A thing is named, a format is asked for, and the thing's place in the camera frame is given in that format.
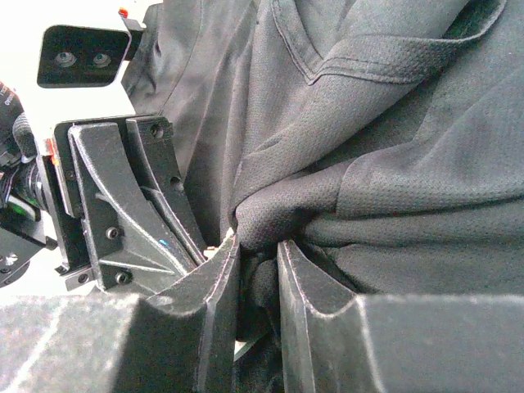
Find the red light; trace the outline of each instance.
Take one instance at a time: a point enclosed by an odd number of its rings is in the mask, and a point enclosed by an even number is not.
[[[120,16],[122,16],[125,19],[127,19],[127,17],[129,16],[128,10],[126,10],[123,7],[120,7],[120,9],[118,10],[118,13],[120,14]]]

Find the wrinkled fabric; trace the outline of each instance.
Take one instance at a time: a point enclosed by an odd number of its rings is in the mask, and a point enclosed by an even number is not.
[[[524,0],[149,9],[123,83],[173,123],[206,242],[237,231],[240,335],[278,330],[290,237],[363,292],[524,293],[523,21]]]

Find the dark gray cloth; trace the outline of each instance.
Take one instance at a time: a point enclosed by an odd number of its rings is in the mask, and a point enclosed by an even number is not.
[[[150,8],[124,86],[173,122],[205,240],[237,230],[245,320],[274,307],[289,237],[361,291],[524,293],[523,19],[524,0]]]

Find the black fabric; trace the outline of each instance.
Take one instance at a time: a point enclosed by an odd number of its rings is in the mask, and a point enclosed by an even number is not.
[[[237,230],[239,336],[273,330],[239,391],[280,380],[285,238],[360,291],[524,292],[523,18],[524,0],[150,8],[124,86],[173,122],[208,244]]]

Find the garment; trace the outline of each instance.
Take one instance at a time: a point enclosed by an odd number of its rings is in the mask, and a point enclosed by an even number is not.
[[[256,270],[289,237],[359,291],[523,292],[523,18],[524,0],[150,8],[124,86],[173,122],[205,240],[237,230],[246,315],[278,330]]]

